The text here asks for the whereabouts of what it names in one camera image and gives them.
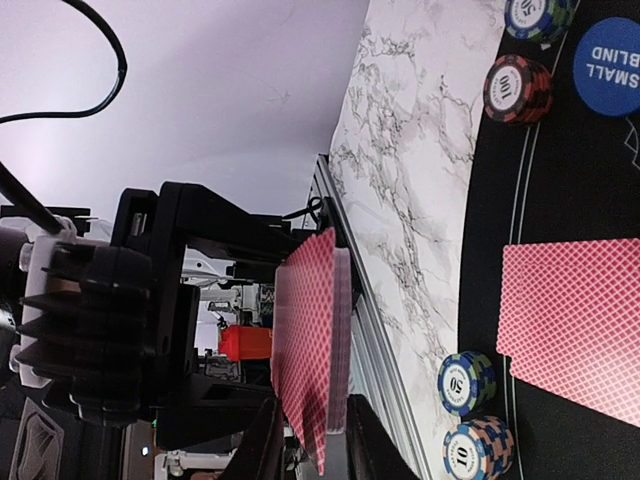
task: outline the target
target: red patterned card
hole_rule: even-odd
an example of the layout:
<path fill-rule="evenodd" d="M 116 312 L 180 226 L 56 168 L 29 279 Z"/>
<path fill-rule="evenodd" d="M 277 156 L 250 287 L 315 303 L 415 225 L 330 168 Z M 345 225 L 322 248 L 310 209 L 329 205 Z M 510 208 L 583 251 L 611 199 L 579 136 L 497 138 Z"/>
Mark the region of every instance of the red patterned card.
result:
<path fill-rule="evenodd" d="M 640 240 L 505 249 L 500 353 L 511 374 L 640 426 Z"/>
<path fill-rule="evenodd" d="M 272 383 L 291 427 L 324 473 L 327 435 L 346 423 L 351 269 L 330 229 L 276 272 Z"/>

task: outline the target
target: white marble tabletop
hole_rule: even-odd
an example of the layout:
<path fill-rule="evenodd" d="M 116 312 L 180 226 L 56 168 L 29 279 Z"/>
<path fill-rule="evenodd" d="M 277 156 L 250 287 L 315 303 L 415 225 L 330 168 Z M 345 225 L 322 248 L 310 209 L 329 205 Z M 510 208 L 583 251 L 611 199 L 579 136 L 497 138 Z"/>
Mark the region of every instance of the white marble tabletop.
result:
<path fill-rule="evenodd" d="M 434 480 L 455 422 L 436 388 L 456 351 L 460 253 L 482 86 L 504 0 L 371 0 L 330 168 Z"/>

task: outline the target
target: black mat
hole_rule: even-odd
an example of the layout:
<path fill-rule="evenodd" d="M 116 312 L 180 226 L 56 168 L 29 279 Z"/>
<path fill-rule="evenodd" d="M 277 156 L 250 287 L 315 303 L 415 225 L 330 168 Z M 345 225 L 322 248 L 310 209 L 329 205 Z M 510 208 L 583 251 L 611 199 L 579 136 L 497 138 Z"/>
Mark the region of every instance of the black mat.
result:
<path fill-rule="evenodd" d="M 497 366 L 501 388 L 488 413 L 508 414 L 514 433 L 517 417 L 523 476 L 516 462 L 506 478 L 640 478 L 640 429 L 520 381 L 512 389 L 509 376 L 505 390 L 503 359 L 495 352 L 504 245 L 640 237 L 640 116 L 598 116 L 573 85 L 580 39 L 612 16 L 640 22 L 640 2 L 582 0 L 562 49 L 543 52 L 505 37 L 499 55 L 518 53 L 550 70 L 559 58 L 556 102 L 539 129 L 486 118 L 480 128 L 465 224 L 459 348 L 485 352 Z"/>

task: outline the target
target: white wall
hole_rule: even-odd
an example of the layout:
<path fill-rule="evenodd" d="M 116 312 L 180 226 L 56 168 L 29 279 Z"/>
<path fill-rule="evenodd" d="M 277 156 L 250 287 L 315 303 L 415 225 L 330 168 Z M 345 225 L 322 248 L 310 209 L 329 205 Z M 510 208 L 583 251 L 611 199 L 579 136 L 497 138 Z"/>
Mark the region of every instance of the white wall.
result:
<path fill-rule="evenodd" d="M 252 213 L 306 200 L 368 0 L 89 0 L 129 75 L 103 113 L 0 126 L 0 160 L 44 203 L 111 219 L 122 189 L 205 184 Z M 116 61 L 56 0 L 0 2 L 0 115 L 100 101 Z"/>

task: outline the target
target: black and red poker chip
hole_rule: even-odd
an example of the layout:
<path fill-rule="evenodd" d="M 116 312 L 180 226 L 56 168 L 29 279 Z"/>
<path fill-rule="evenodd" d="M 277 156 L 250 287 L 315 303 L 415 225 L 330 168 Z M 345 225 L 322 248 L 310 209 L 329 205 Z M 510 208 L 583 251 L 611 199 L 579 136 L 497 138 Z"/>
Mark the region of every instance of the black and red poker chip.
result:
<path fill-rule="evenodd" d="M 497 122 L 537 123 L 553 104 L 551 74 L 537 62 L 519 55 L 504 55 L 487 74 L 483 99 L 485 113 Z"/>

